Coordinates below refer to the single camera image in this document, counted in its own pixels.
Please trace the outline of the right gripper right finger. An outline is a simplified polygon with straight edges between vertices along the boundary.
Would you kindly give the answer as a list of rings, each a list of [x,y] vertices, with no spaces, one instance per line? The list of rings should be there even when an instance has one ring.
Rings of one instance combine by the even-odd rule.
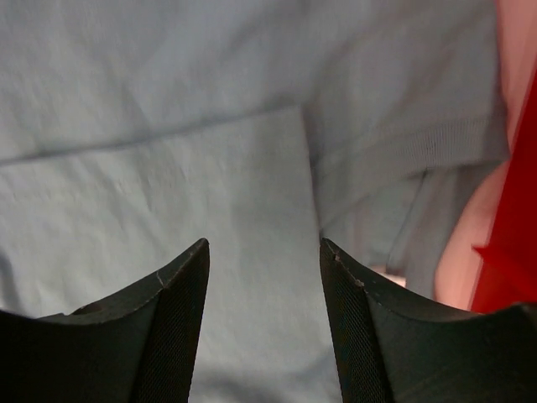
[[[446,306],[329,239],[320,269],[345,402],[535,401],[535,305],[488,314]]]

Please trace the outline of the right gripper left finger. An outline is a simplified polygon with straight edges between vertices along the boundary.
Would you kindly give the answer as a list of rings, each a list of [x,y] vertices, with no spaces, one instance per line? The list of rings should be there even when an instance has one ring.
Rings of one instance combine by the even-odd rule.
[[[200,239],[160,270],[72,312],[1,315],[4,402],[185,402],[209,278]]]

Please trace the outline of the blue-grey t-shirt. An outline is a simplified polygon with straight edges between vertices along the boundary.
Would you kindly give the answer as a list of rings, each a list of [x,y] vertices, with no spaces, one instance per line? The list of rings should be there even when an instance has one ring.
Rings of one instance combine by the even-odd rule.
[[[207,238],[191,400],[338,402],[319,238],[435,265],[507,153],[498,78],[491,1],[4,1],[1,307]]]

